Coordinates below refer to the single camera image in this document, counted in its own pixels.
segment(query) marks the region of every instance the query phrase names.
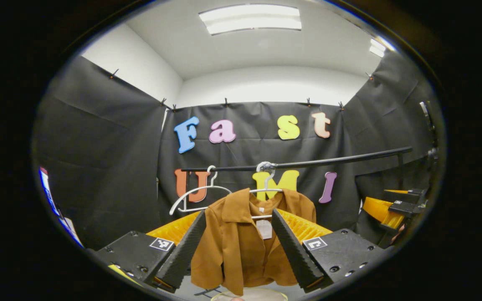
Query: jacket collar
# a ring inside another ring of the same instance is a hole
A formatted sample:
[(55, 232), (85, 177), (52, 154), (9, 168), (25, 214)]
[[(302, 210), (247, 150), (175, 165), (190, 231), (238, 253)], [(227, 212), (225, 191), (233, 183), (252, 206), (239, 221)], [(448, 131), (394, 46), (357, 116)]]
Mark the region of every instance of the jacket collar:
[[(296, 191), (282, 189), (284, 192), (287, 211), (297, 215), (297, 207), (295, 204), (299, 202), (299, 194)], [(222, 209), (222, 220), (225, 222), (235, 223), (253, 223), (252, 215), (249, 209), (250, 189), (236, 191), (226, 196), (224, 207)]]

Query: ceiling light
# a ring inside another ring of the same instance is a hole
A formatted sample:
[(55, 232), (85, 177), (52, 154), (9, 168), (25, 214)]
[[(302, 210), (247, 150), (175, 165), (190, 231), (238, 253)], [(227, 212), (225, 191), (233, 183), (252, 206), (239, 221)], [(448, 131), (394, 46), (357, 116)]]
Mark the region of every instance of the ceiling light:
[(255, 28), (301, 30), (298, 8), (272, 4), (243, 4), (199, 13), (211, 35)]
[(377, 42), (376, 40), (374, 39), (371, 39), (371, 45), (373, 45), (373, 47), (377, 48), (377, 49), (380, 49), (382, 51), (385, 51), (386, 50), (386, 47), (384, 47), (383, 44)]
[(371, 39), (371, 45), (372, 46), (369, 48), (369, 51), (380, 57), (384, 56), (384, 51), (386, 51), (386, 47), (384, 47), (384, 45), (373, 39)]
[(380, 49), (378, 49), (378, 48), (375, 48), (375, 47), (373, 47), (373, 46), (371, 46), (371, 47), (369, 48), (369, 51), (371, 51), (372, 53), (374, 53), (374, 54), (376, 54), (376, 55), (378, 55), (378, 56), (380, 56), (380, 57), (383, 57), (383, 56), (384, 56), (384, 51), (382, 51), (382, 50), (380, 50)]
[(382, 44), (384, 44), (384, 46), (386, 46), (386, 48), (388, 48), (392, 51), (395, 51), (394, 46), (392, 46), (392, 44), (388, 43), (387, 40), (384, 40), (383, 38), (379, 38), (379, 40), (381, 41)]

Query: black fabric curtain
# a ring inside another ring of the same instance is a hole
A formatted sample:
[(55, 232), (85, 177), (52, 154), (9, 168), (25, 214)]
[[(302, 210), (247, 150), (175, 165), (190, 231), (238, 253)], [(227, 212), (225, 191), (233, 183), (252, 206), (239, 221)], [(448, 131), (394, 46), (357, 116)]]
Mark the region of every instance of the black fabric curtain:
[[(430, 83), (413, 63), (386, 51), (372, 79), (344, 106), (343, 119), (350, 134), (354, 155), (411, 146), (403, 155), (403, 190), (429, 186), (427, 153), (433, 136), (420, 102), (435, 99)], [(385, 189), (397, 190), (400, 178), (396, 156), (355, 162), (358, 193), (381, 199)], [(361, 211), (355, 231), (372, 242), (379, 242), (384, 230), (380, 222)]]
[[(427, 156), (433, 137), (419, 103), (434, 99), (430, 84), (412, 63), (391, 51), (385, 53), (372, 78), (344, 106), (353, 154), (411, 146), (413, 151), (404, 154), (404, 163)], [(363, 175), (397, 165), (396, 156), (379, 158), (354, 163), (354, 172)]]
[(87, 248), (159, 227), (156, 170), (164, 107), (84, 57), (38, 108), (33, 156)]
[[(315, 118), (312, 114), (323, 112), (331, 123), (326, 125), (330, 137), (319, 137), (314, 131)], [(296, 124), (300, 135), (296, 139), (283, 140), (279, 137), (277, 120), (284, 115), (297, 118)], [(178, 136), (174, 127), (196, 116), (199, 124), (195, 126), (195, 147), (179, 153)], [(226, 143), (211, 143), (209, 135), (211, 125), (218, 120), (230, 120), (233, 123), (235, 140)], [(178, 199), (174, 171), (180, 168), (199, 168), (214, 166), (251, 166), (262, 161), (287, 163), (350, 156), (350, 142), (344, 131), (344, 121), (340, 107), (333, 105), (311, 105), (291, 102), (253, 102), (224, 105), (205, 105), (188, 107), (167, 112), (161, 136), (159, 151), (159, 206), (163, 213), (162, 223), (167, 223), (185, 214), (176, 211), (168, 215), (172, 204)], [(329, 229), (353, 227), (358, 217), (360, 198), (354, 184), (351, 164), (336, 166), (317, 166), (299, 168), (297, 191), (306, 195), (315, 203), (317, 221)], [(287, 170), (276, 170), (275, 183)], [(331, 201), (320, 204), (325, 187), (325, 173), (335, 172), (337, 178), (333, 184)], [(256, 189), (252, 178), (254, 171), (220, 171), (214, 184), (231, 191)], [(190, 190), (197, 187), (197, 177), (190, 176)], [(226, 191), (208, 189), (201, 202), (187, 202), (188, 208), (206, 207), (226, 195)]]

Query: clothing rack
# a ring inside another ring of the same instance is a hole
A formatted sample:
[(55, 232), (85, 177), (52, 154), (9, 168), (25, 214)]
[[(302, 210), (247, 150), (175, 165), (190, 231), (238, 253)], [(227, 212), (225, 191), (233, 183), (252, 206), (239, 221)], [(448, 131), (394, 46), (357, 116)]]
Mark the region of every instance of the clothing rack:
[[(397, 156), (397, 162), (399, 164), (399, 189), (403, 189), (403, 179), (404, 179), (404, 169), (403, 169), (403, 154), (412, 152), (412, 147), (402, 147), (396, 149), (385, 150), (383, 152), (376, 152), (376, 153), (369, 153), (363, 155), (356, 155), (356, 156), (348, 156), (348, 157), (340, 157), (340, 158), (332, 158), (332, 159), (323, 159), (323, 160), (313, 160), (313, 161), (304, 161), (304, 162), (293, 162), (293, 163), (280, 163), (280, 164), (273, 164), (274, 169), (289, 169), (289, 168), (303, 168), (303, 167), (310, 167), (310, 166), (326, 166), (326, 165), (334, 165), (340, 163), (351, 163), (351, 162), (359, 162), (359, 161), (367, 161), (377, 158), (385, 158), (390, 156)], [(211, 168), (210, 171), (254, 171), (256, 170), (256, 165), (254, 166), (226, 166), (226, 167), (214, 167)], [(207, 171), (208, 168), (182, 168), (182, 171)], [(186, 189), (189, 191), (189, 173), (186, 174)]]

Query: price tag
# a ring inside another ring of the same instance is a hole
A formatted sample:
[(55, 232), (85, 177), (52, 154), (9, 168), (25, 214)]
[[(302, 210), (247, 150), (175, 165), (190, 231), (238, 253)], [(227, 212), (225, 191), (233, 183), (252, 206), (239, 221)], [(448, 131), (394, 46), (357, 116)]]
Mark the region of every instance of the price tag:
[(258, 228), (258, 231), (260, 231), (260, 234), (262, 235), (262, 238), (264, 240), (268, 240), (269, 238), (272, 238), (273, 226), (271, 226), (270, 221), (266, 221), (264, 219), (256, 221), (256, 227)]

